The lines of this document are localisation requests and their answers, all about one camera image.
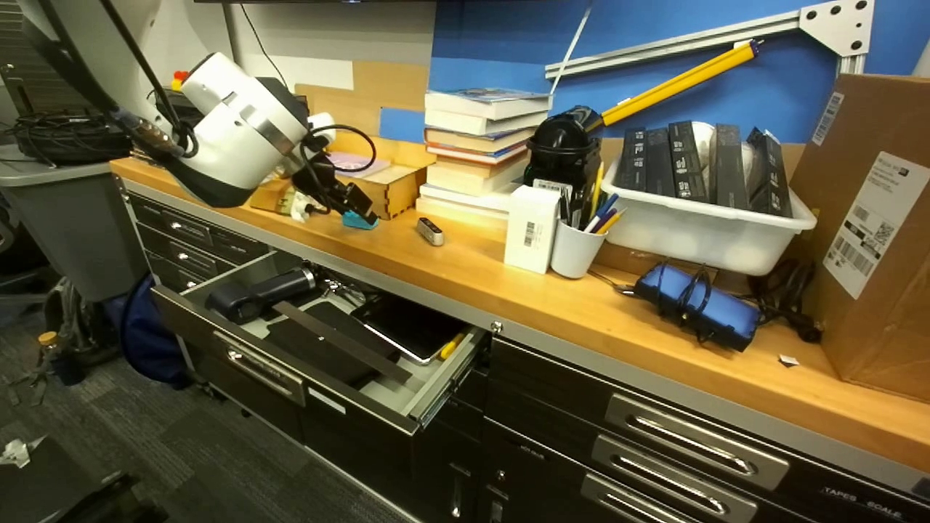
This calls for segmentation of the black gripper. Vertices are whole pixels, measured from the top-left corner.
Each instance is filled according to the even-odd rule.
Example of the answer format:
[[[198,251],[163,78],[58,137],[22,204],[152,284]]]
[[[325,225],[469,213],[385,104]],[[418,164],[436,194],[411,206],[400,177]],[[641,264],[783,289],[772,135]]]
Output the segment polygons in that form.
[[[292,184],[320,200],[325,209],[337,209],[341,214],[373,219],[373,200],[354,187],[341,184],[341,165],[325,153],[330,130],[341,130],[341,123],[308,127],[299,139],[299,168],[292,175]]]

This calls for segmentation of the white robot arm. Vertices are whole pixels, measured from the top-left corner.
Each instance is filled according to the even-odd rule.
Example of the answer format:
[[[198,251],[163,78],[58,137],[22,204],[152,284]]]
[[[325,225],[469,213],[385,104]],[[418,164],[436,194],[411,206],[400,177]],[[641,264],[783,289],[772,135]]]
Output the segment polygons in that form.
[[[341,184],[341,165],[325,153],[325,126],[311,126],[299,98],[277,78],[257,78],[222,53],[205,56],[182,84],[200,114],[184,123],[167,88],[154,78],[113,0],[99,0],[129,53],[150,75],[168,130],[119,104],[91,74],[52,0],[19,0],[32,47],[136,148],[173,171],[195,197],[234,209],[254,197],[272,171],[283,171],[325,213],[376,220],[373,200]]]

